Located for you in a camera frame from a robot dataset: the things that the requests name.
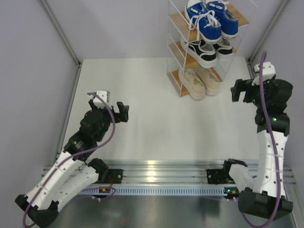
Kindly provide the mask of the beige lace sneaker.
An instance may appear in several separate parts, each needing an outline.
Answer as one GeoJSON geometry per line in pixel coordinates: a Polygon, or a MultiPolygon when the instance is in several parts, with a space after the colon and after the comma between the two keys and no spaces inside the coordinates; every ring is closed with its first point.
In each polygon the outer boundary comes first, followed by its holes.
{"type": "Polygon", "coordinates": [[[198,66],[196,68],[198,78],[205,86],[207,95],[215,96],[219,92],[219,79],[210,68],[198,66]]]}
{"type": "Polygon", "coordinates": [[[206,95],[206,89],[203,82],[197,75],[197,71],[194,68],[178,70],[178,76],[181,83],[188,90],[189,94],[194,100],[203,100],[206,95]]]}

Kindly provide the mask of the black white sneaker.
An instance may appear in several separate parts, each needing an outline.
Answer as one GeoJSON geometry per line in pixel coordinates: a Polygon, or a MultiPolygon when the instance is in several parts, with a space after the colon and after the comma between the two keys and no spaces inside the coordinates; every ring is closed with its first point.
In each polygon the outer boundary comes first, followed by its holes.
{"type": "Polygon", "coordinates": [[[218,61],[228,61],[233,57],[233,47],[227,39],[222,37],[213,47],[218,61]]]}
{"type": "Polygon", "coordinates": [[[193,57],[203,68],[212,68],[217,64],[217,56],[214,47],[206,43],[203,39],[199,41],[187,42],[180,38],[182,49],[193,57]]]}

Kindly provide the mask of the blue canvas sneaker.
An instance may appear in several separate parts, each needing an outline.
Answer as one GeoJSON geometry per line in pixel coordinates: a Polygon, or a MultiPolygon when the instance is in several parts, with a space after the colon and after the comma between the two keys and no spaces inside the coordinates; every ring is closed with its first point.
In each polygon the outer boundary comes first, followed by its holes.
{"type": "Polygon", "coordinates": [[[215,12],[215,17],[222,27],[222,36],[233,39],[238,34],[238,18],[228,10],[229,2],[225,0],[206,0],[207,9],[215,12]]]}
{"type": "Polygon", "coordinates": [[[196,41],[203,39],[206,43],[215,44],[221,37],[221,24],[215,17],[215,11],[207,9],[201,0],[189,0],[185,5],[185,17],[189,29],[196,30],[196,41]]]}

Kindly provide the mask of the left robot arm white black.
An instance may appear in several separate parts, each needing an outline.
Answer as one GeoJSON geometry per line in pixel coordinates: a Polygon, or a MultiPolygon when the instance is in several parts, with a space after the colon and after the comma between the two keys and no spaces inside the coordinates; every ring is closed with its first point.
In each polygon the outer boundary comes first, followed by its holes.
{"type": "Polygon", "coordinates": [[[79,130],[64,146],[58,159],[48,173],[27,194],[18,195],[15,203],[40,228],[50,226],[62,208],[87,186],[108,179],[108,165],[101,159],[88,157],[106,145],[109,140],[103,137],[110,126],[126,123],[129,120],[129,106],[117,102],[119,111],[103,104],[97,98],[89,100],[91,110],[80,121],[79,130]]]}

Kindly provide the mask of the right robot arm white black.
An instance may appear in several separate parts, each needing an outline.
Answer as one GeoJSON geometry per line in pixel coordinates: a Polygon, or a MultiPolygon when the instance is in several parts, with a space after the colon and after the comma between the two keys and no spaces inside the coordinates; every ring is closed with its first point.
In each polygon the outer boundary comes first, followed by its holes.
{"type": "Polygon", "coordinates": [[[275,78],[262,85],[255,84],[252,79],[238,79],[230,90],[233,102],[239,101],[241,92],[245,92],[243,101],[257,107],[258,170],[253,178],[245,162],[229,159],[222,178],[227,183],[235,182],[241,213],[277,220],[293,210],[293,203],[286,199],[283,183],[284,151],[290,133],[290,119],[284,110],[293,85],[275,78]]]}

